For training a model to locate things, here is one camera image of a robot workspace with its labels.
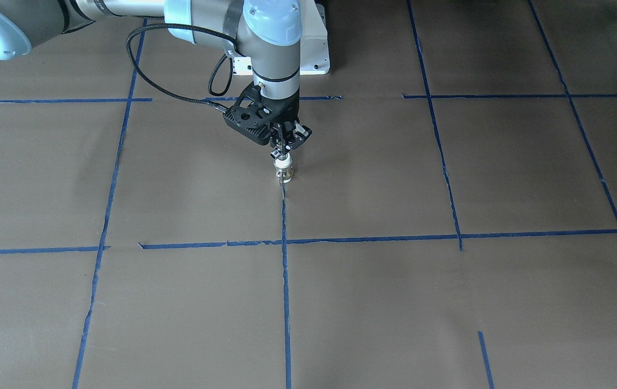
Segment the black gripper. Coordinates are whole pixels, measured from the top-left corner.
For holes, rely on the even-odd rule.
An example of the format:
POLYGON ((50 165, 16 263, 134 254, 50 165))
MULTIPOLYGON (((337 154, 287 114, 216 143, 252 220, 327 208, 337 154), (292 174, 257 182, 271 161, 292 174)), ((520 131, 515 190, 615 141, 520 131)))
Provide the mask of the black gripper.
POLYGON ((261 88, 249 84, 231 108, 225 123, 259 145, 271 143, 272 155, 286 155, 311 137, 312 130, 298 120, 299 91, 284 99, 261 95, 261 88))

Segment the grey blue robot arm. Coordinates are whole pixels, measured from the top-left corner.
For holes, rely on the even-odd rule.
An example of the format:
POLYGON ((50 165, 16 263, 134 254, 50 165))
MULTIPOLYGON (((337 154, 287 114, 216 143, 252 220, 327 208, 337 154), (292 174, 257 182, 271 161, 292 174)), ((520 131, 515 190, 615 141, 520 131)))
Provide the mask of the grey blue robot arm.
POLYGON ((27 55, 40 44, 94 22, 116 17, 161 19, 136 29, 131 42, 148 30, 166 29, 190 42, 222 49, 225 57, 248 57, 253 81, 229 108, 204 99, 224 114, 227 125, 283 158, 311 135, 299 118, 299 1, 0 1, 0 60, 27 55))

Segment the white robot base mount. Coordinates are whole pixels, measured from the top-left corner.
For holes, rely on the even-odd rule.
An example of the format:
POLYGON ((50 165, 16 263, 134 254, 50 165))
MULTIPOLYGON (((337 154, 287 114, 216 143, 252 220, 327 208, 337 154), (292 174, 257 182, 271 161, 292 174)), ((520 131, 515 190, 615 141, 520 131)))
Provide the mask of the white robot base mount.
POLYGON ((325 13, 320 1, 244 1, 242 7, 244 23, 261 41, 282 49, 298 44, 301 75, 329 72, 325 13))

